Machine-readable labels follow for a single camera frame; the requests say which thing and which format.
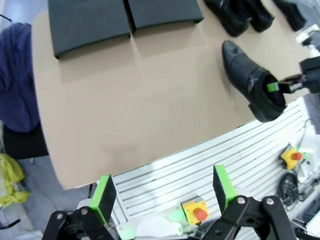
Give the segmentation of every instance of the red button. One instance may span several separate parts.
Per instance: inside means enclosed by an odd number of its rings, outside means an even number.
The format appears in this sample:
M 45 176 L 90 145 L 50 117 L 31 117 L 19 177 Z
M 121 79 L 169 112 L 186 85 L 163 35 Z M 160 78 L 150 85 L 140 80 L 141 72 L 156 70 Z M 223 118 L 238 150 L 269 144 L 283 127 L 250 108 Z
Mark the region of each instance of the red button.
M 303 155 L 301 152 L 296 152 L 296 153 L 291 154 L 292 160 L 300 161 L 300 160 L 302 160 L 302 157 L 303 157 Z
M 204 220 L 206 220 L 206 218 L 208 217 L 208 214 L 206 213 L 206 211 L 202 210 L 201 208 L 196 208 L 193 211 L 193 215 L 196 217 L 196 219 L 198 219 L 198 221 L 202 222 Z

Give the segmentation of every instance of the black leather dress shoe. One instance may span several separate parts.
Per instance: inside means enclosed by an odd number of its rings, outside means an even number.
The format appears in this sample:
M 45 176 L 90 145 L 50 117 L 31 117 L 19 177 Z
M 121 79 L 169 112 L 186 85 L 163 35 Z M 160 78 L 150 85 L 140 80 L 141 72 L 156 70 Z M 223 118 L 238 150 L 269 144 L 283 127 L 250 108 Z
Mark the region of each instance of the black leather dress shoe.
M 252 61 L 232 41 L 222 44 L 225 74 L 231 84 L 249 101 L 249 108 L 260 122 L 278 118 L 286 108 L 284 95 L 268 92 L 267 85 L 278 80 L 266 69 Z
M 275 17 L 271 15 L 261 0 L 243 0 L 243 5 L 252 17 L 251 25 L 258 33 L 270 28 Z
M 307 20 L 296 3 L 289 0 L 273 0 L 273 2 L 283 13 L 293 31 L 297 32 L 306 25 Z
M 222 26 L 232 37 L 244 33 L 251 17 L 239 0 L 203 0 L 206 6 L 220 19 Z

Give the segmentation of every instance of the yellow cloth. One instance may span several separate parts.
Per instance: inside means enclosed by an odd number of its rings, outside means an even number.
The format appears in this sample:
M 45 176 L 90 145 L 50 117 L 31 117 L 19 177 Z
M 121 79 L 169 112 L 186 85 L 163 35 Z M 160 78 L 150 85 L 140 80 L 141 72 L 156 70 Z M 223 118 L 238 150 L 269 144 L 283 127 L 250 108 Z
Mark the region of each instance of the yellow cloth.
M 31 195 L 28 191 L 16 191 L 13 183 L 25 178 L 24 170 L 16 160 L 7 154 L 0 154 L 1 168 L 7 190 L 7 196 L 0 197 L 0 205 L 6 207 L 12 203 L 24 203 Z

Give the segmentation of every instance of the beige tabletop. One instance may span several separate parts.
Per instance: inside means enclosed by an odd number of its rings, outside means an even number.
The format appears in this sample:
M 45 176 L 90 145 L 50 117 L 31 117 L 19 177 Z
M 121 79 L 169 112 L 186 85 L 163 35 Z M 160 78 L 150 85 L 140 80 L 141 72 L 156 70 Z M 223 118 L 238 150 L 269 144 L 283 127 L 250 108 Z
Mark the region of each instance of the beige tabletop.
M 254 119 L 226 79 L 221 57 L 232 39 L 279 80 L 308 56 L 272 1 L 263 33 L 227 35 L 202 0 L 205 19 L 137 31 L 54 57 L 48 11 L 32 26 L 39 112 L 56 175 L 66 189 L 176 153 Z M 304 95 L 299 91 L 287 103 Z

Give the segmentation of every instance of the dark blue cloth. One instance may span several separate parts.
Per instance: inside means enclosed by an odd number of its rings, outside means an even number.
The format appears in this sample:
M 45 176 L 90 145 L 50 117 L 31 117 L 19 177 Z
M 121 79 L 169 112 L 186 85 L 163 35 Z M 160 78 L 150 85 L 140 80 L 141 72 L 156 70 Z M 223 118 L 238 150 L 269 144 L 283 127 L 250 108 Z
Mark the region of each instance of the dark blue cloth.
M 0 34 L 0 120 L 19 133 L 40 121 L 29 24 L 15 23 Z

